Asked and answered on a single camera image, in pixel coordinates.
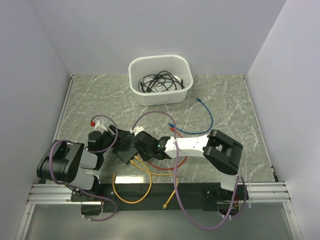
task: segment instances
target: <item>wall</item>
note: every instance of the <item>wall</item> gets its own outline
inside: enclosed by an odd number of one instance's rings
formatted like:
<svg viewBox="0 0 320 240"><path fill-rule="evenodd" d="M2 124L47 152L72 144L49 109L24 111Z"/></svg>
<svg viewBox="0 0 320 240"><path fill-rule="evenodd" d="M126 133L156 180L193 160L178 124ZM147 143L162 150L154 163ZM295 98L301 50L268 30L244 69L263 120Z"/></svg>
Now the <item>wall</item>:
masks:
<svg viewBox="0 0 320 240"><path fill-rule="evenodd" d="M178 54L194 74L247 74L285 0L29 0L72 74L127 74Z"/></svg>
<svg viewBox="0 0 320 240"><path fill-rule="evenodd" d="M0 1L0 233L16 235L70 76L27 0Z"/></svg>
<svg viewBox="0 0 320 240"><path fill-rule="evenodd" d="M320 1L287 0L248 87L278 176L306 240L319 239Z"/></svg>

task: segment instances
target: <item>metal frame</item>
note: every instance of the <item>metal frame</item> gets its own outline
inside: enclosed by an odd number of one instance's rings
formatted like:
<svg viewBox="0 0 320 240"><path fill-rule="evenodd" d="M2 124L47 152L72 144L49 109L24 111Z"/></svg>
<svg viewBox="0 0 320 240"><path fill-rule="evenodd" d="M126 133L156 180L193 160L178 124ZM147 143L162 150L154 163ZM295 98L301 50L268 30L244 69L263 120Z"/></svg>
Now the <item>metal frame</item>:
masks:
<svg viewBox="0 0 320 240"><path fill-rule="evenodd" d="M56 140L60 128L61 122L65 113L68 99L70 96L71 88L73 86L76 75L70 76L70 83L66 92L66 96L63 102L61 114L55 130L53 140ZM288 224L290 226L292 236L294 240L302 240L302 234L299 224L293 211L291 199L284 182L249 182L246 183L249 201L251 203L283 203ZM101 202L71 202L72 190L68 189L64 185L56 184L33 184L29 193L29 197L22 215L22 219L16 234L16 240L24 240L26 238L29 224L35 209L35 205L100 205Z"/></svg>

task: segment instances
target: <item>yellow cable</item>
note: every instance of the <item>yellow cable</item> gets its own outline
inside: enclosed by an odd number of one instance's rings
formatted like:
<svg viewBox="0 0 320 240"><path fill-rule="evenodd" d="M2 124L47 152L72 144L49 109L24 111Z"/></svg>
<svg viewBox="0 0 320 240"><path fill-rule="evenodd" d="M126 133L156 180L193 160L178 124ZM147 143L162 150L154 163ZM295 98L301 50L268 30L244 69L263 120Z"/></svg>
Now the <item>yellow cable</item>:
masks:
<svg viewBox="0 0 320 240"><path fill-rule="evenodd" d="M141 159L138 156L134 156L135 159L137 159L140 163L142 163ZM147 173L146 170L144 170L143 168L141 168L138 164L136 164L135 161L130 160L130 162L132 163L132 165L134 165L135 167L137 167L138 169L140 169L141 171L144 171L145 173ZM173 174L170 173L155 173L155 172L150 172L151 175L156 175L156 176L174 176ZM171 199L173 198L173 196L175 195L176 191L173 190L173 192L171 193L170 197L168 198L168 200L166 201L166 203L163 205L163 209L166 209L169 202L171 201Z"/></svg>
<svg viewBox="0 0 320 240"><path fill-rule="evenodd" d="M149 171L149 168L148 168L140 159L137 158L137 160L146 168L147 173L149 174L149 177L150 177L150 185L149 185L149 188L148 188L148 190L146 191L145 195L144 195L142 198L140 198L139 200L137 200L137 201L127 201L127 200L124 200L122 197L120 197L119 194L118 194L117 191L116 191L116 186L115 186L116 173L114 173L113 176L112 176L112 188L113 188L113 191L114 191L115 195L116 195L121 201L123 201L123 202L125 202L125 203L127 203L127 204L138 204L138 203L140 203L140 202L141 202L143 199L145 199L146 196L149 194L149 192L150 192L150 190L151 190L151 186L152 186L152 176L151 176L151 173L150 173L150 171Z"/></svg>

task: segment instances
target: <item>black cable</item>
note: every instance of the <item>black cable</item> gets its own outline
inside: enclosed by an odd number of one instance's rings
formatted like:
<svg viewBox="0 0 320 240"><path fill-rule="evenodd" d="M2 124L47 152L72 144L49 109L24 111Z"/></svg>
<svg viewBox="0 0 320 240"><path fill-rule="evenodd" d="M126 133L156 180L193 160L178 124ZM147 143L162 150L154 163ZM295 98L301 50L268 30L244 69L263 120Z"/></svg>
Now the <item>black cable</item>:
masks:
<svg viewBox="0 0 320 240"><path fill-rule="evenodd" d="M184 81L179 81L171 72L163 70L158 74L149 74L140 78L138 89L141 93L159 93L159 88L163 87L164 90L160 92L167 92L174 86L174 90L178 90L177 86L184 89Z"/></svg>

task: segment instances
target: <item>floor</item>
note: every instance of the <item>floor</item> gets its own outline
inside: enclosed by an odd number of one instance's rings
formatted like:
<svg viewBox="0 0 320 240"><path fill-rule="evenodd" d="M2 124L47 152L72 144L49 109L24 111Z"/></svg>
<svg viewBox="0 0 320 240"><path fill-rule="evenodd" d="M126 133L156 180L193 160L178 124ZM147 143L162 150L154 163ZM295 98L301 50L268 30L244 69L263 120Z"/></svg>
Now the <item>floor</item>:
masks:
<svg viewBox="0 0 320 240"><path fill-rule="evenodd" d="M87 145L88 133L93 130L90 119L96 114L110 116L122 130L132 127L136 119L151 110L165 111L173 116L177 126L186 131L208 129L210 116L196 98L201 98L213 114L213 129L218 129L243 145L239 173L246 182L274 182L273 171L259 124L243 75L194 75L194 83L183 102L159 105L139 105L129 87L127 75L77 75L73 80L57 139L68 139ZM172 136L165 115L149 114L139 125L154 136ZM99 171L87 172L99 176L101 183L110 183L117 173L116 183L149 181L133 165L125 165L111 151L105 154ZM156 160L160 167L173 167L174 160ZM163 171L149 168L155 173ZM179 182L219 182L218 171L203 157L189 157L178 169ZM170 176L154 176L155 183L172 183Z"/></svg>

